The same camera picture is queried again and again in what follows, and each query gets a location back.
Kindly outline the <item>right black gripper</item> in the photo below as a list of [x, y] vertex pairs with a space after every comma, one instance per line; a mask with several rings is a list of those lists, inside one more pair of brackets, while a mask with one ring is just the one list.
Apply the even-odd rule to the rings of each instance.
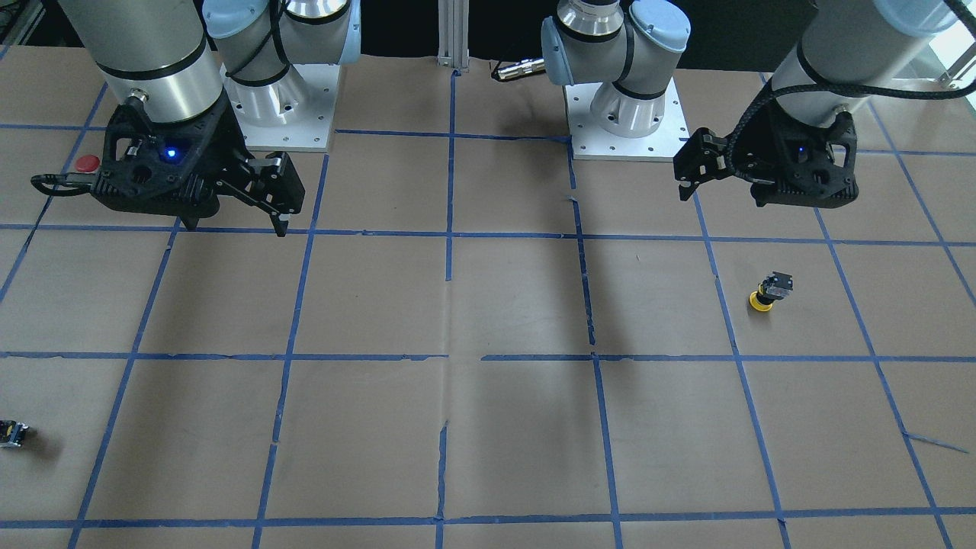
[[269, 215], [276, 236], [302, 212], [306, 188], [288, 152], [249, 159], [230, 100], [174, 123], [149, 119], [146, 98], [125, 98], [105, 132], [91, 194], [112, 210], [175, 217], [186, 229], [219, 211], [219, 194]]

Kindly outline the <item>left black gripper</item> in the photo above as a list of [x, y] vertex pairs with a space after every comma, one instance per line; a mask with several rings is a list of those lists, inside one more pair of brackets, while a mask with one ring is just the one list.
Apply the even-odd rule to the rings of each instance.
[[698, 128], [673, 157], [679, 200], [690, 201], [700, 185], [734, 176], [752, 182], [759, 207], [781, 204], [833, 209], [859, 196], [855, 163], [857, 134], [849, 112], [829, 127], [795, 120], [780, 104], [763, 105], [740, 133], [732, 160], [730, 137]]

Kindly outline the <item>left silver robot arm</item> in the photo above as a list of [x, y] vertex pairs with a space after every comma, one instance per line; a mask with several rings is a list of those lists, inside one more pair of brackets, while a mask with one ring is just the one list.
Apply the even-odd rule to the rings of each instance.
[[[869, 96], [940, 101], [971, 94], [890, 89], [934, 36], [961, 22], [962, 1], [827, 1], [727, 136], [698, 128], [673, 157], [681, 201], [721, 178], [749, 181], [759, 207], [839, 208], [859, 195], [854, 112]], [[669, 1], [561, 1], [541, 24], [552, 84], [599, 84], [590, 111], [624, 138], [655, 131], [692, 25]]]

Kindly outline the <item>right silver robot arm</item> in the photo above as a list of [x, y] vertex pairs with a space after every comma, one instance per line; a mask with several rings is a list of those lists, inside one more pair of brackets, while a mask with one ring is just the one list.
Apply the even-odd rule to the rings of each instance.
[[179, 219], [220, 197], [278, 236], [306, 190], [291, 150], [323, 152], [339, 69], [361, 55], [358, 1], [63, 1], [118, 106], [98, 160], [31, 179], [49, 197]]

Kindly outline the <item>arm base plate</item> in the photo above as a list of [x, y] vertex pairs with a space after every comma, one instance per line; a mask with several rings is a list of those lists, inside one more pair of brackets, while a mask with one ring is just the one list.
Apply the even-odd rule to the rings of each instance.
[[624, 96], [609, 82], [563, 90], [576, 160], [669, 162], [690, 138], [673, 79], [665, 94], [647, 101]]
[[262, 87], [223, 83], [252, 152], [327, 153], [341, 77], [338, 65], [293, 65]]

